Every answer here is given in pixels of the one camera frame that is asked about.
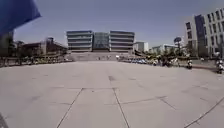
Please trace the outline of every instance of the large modern building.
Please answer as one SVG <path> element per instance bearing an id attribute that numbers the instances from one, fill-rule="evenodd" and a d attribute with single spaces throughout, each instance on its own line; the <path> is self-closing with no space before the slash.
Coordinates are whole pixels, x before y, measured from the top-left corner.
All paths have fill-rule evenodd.
<path id="1" fill-rule="evenodd" d="M 185 35 L 185 42 L 198 56 L 212 57 L 216 52 L 223 55 L 224 8 L 191 18 L 186 22 Z"/>
<path id="2" fill-rule="evenodd" d="M 68 31 L 68 47 L 71 52 L 132 52 L 135 33 L 125 31 L 92 32 Z"/>
<path id="3" fill-rule="evenodd" d="M 71 52 L 92 51 L 92 31 L 67 31 L 68 48 Z"/>
<path id="4" fill-rule="evenodd" d="M 132 52 L 134 39 L 134 32 L 110 31 L 110 51 Z"/>

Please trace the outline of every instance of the ground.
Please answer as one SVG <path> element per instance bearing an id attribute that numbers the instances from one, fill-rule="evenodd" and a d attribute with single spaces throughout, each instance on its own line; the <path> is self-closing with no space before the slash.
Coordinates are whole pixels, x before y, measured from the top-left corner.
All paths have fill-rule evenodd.
<path id="1" fill-rule="evenodd" d="M 0 69 L 9 128 L 223 128 L 224 77 L 122 62 Z"/>

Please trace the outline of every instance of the building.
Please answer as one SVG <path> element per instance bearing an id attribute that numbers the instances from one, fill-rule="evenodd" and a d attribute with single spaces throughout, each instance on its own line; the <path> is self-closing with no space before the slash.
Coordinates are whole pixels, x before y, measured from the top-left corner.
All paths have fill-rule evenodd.
<path id="1" fill-rule="evenodd" d="M 185 35 L 191 54 L 196 52 L 200 57 L 212 57 L 214 53 L 220 52 L 223 55 L 224 8 L 193 16 L 186 22 Z"/>
<path id="2" fill-rule="evenodd" d="M 25 56 L 55 56 L 65 54 L 67 47 L 49 37 L 45 41 L 22 44 Z"/>
<path id="3" fill-rule="evenodd" d="M 135 40 L 134 32 L 110 31 L 111 52 L 132 52 Z"/>
<path id="4" fill-rule="evenodd" d="M 163 44 L 163 45 L 159 45 L 159 46 L 154 46 L 150 49 L 151 53 L 155 53 L 158 55 L 162 55 L 165 52 L 170 52 L 171 49 L 173 50 L 177 50 L 178 47 L 176 45 L 170 45 L 170 44 Z"/>
<path id="5" fill-rule="evenodd" d="M 109 34 L 104 32 L 95 32 L 92 49 L 93 51 L 110 51 Z"/>
<path id="6" fill-rule="evenodd" d="M 71 52 L 91 52 L 92 31 L 67 31 L 68 48 Z"/>
<path id="7" fill-rule="evenodd" d="M 125 31 L 67 32 L 68 47 L 71 52 L 132 52 L 134 39 L 135 33 Z"/>
<path id="8" fill-rule="evenodd" d="M 135 42 L 133 49 L 139 52 L 148 52 L 149 43 L 148 42 Z"/>

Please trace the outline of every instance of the blue sky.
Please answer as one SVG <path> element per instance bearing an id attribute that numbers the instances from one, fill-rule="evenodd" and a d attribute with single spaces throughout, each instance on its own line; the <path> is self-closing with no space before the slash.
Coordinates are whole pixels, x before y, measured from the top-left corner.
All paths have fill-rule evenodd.
<path id="1" fill-rule="evenodd" d="M 193 14 L 224 7 L 224 0 L 36 0 L 41 18 L 16 29 L 15 40 L 27 43 L 48 36 L 67 44 L 67 30 L 133 31 L 150 46 L 172 44 L 184 36 Z"/>

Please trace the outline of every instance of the flag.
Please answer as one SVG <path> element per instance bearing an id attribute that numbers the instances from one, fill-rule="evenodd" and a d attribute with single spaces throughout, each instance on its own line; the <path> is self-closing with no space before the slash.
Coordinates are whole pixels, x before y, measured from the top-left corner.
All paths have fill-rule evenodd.
<path id="1" fill-rule="evenodd" d="M 0 0 L 0 36 L 40 16 L 33 0 Z"/>

